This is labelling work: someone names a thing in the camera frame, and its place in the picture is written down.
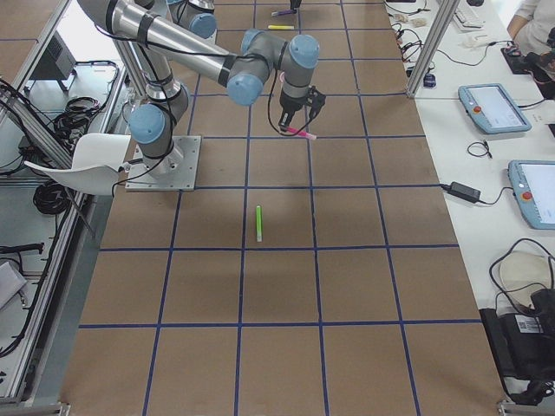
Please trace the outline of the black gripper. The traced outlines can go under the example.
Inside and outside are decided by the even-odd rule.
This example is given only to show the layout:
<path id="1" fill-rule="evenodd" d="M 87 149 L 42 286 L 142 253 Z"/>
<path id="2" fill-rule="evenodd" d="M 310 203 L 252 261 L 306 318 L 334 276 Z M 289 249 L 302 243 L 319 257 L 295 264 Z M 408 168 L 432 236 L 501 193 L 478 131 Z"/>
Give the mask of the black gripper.
<path id="1" fill-rule="evenodd" d="M 298 10 L 301 3 L 302 0 L 290 0 L 290 10 Z M 280 130 L 287 130 L 291 126 L 295 113 L 305 106 L 308 91 L 308 89 L 304 90 L 299 96 L 294 96 L 284 90 L 281 91 L 279 104 L 282 108 L 282 113 L 278 120 Z"/>

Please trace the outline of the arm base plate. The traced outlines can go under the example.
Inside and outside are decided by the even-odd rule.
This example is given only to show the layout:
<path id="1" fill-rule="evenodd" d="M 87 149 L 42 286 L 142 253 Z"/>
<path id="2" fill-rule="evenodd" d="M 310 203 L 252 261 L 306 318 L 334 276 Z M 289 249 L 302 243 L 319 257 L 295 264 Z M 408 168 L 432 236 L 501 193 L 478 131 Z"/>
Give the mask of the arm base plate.
<path id="1" fill-rule="evenodd" d="M 145 158 L 139 145 L 134 158 L 140 163 L 132 165 L 125 183 L 129 192 L 193 191 L 196 184 L 202 137 L 173 136 L 173 150 L 161 160 Z"/>

